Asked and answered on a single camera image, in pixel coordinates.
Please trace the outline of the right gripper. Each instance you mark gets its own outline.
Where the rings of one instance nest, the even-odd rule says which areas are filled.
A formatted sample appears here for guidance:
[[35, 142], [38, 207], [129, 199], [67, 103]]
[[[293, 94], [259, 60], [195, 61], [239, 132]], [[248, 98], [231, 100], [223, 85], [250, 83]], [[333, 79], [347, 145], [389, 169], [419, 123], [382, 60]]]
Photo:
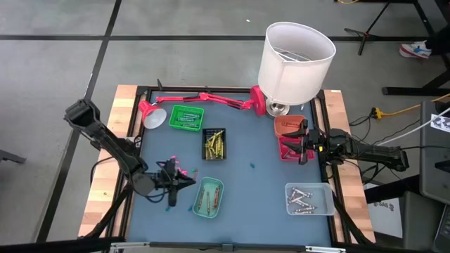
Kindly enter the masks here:
[[304, 119], [300, 129], [294, 132], [282, 134], [286, 138], [300, 138], [299, 142], [283, 141], [282, 144], [288, 147], [295, 154], [301, 154], [299, 158], [299, 164], [304, 165], [308, 162], [308, 152], [321, 152], [322, 140], [321, 132], [317, 129], [309, 129], [308, 121]]

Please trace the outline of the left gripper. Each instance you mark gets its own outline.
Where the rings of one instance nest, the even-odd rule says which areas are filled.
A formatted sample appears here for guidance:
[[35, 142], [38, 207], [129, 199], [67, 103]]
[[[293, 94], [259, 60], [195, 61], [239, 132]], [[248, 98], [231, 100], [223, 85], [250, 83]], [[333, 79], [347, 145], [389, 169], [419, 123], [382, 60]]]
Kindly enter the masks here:
[[168, 194], [168, 206], [175, 207], [178, 191], [194, 185], [196, 180], [184, 174], [178, 175], [179, 170], [176, 168], [176, 158], [158, 161], [156, 164], [159, 166], [160, 171], [156, 176], [155, 188], [157, 190], [163, 189]]

